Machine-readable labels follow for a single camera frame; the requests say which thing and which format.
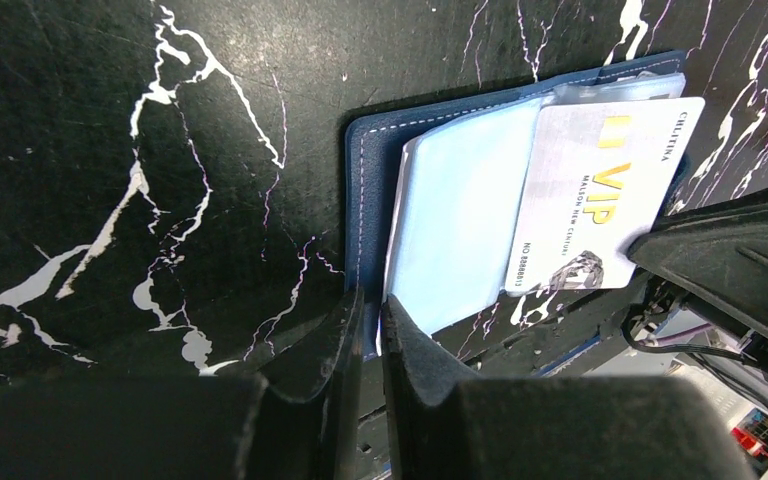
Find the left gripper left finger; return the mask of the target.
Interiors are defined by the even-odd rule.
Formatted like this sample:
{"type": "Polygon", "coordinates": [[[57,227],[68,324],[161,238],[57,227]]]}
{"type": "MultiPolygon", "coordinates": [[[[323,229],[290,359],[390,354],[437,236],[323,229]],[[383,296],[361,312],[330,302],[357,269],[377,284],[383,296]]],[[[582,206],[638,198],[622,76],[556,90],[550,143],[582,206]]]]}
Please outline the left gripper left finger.
{"type": "Polygon", "coordinates": [[[0,397],[0,479],[350,479],[364,293],[256,373],[44,383],[0,397]]]}

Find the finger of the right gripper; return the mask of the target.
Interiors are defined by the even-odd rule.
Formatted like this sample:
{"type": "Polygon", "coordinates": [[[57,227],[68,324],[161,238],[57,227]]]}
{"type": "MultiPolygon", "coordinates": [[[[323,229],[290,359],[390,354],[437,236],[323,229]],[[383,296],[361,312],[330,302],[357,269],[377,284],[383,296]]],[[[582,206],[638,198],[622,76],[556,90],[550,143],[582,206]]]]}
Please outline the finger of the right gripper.
{"type": "Polygon", "coordinates": [[[768,339],[768,188],[661,218],[627,256],[768,339]]]}

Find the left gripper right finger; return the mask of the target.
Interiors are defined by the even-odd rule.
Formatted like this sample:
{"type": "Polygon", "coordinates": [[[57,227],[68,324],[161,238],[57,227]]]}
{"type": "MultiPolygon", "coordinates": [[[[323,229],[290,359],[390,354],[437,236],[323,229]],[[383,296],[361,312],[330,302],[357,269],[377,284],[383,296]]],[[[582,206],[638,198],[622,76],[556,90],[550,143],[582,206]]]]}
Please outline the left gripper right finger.
{"type": "Polygon", "coordinates": [[[745,479],[707,399],[673,377],[488,377],[395,297],[382,362],[396,479],[745,479]]]}

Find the silver VIP card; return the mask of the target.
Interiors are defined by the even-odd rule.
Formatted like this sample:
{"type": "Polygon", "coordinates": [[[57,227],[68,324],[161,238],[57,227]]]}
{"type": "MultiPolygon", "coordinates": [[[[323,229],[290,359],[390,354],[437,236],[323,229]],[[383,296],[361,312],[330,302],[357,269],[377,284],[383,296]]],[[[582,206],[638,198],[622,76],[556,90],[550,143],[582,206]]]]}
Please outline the silver VIP card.
{"type": "Polygon", "coordinates": [[[544,108],[503,289],[617,289],[651,230],[706,102],[701,97],[544,108]]]}

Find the blue leather card holder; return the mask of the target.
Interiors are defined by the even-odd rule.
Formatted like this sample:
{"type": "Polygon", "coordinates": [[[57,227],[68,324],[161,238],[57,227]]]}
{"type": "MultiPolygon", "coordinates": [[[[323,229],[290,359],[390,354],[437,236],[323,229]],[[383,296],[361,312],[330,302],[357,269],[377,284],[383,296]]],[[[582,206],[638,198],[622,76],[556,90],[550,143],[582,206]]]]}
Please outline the blue leather card holder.
{"type": "Polygon", "coordinates": [[[460,116],[541,94],[562,84],[600,85],[642,71],[666,75],[684,70],[686,53],[665,51],[607,66],[560,74],[532,84],[475,91],[453,89],[441,101],[411,104],[408,99],[353,119],[345,130],[346,227],[345,288],[365,292],[363,359],[379,355],[375,345],[385,275],[399,155],[409,139],[460,116]]]}

